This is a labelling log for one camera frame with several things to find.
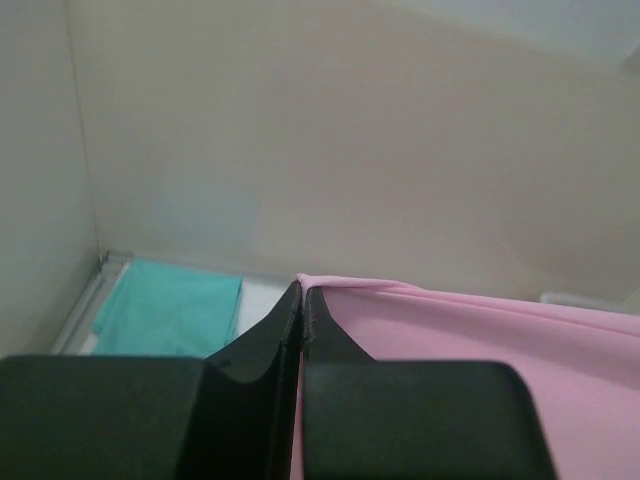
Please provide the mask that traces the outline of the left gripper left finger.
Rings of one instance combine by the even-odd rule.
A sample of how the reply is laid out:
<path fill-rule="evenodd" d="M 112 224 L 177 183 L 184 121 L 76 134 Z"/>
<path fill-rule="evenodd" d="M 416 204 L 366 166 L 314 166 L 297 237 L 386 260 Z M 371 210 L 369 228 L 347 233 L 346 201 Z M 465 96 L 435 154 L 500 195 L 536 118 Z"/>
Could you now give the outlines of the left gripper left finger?
<path fill-rule="evenodd" d="M 182 479 L 286 479 L 290 475 L 302 287 L 206 358 L 179 466 Z"/>

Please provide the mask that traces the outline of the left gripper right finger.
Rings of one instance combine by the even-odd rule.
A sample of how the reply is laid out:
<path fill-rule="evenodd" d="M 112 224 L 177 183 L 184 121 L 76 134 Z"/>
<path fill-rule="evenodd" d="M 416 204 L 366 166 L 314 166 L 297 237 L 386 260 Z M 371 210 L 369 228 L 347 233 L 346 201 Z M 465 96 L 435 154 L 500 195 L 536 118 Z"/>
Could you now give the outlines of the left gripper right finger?
<path fill-rule="evenodd" d="M 375 362 L 332 317 L 321 287 L 307 291 L 303 316 L 305 363 Z"/>

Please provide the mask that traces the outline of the teal folded t shirt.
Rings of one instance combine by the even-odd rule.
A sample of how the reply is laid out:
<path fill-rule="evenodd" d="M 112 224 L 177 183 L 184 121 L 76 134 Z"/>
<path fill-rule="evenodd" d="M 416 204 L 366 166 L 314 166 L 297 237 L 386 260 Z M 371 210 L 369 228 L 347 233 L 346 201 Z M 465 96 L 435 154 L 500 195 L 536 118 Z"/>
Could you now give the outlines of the teal folded t shirt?
<path fill-rule="evenodd" d="M 238 275 L 135 259 L 94 320 L 92 353 L 205 358 L 234 338 L 242 283 Z"/>

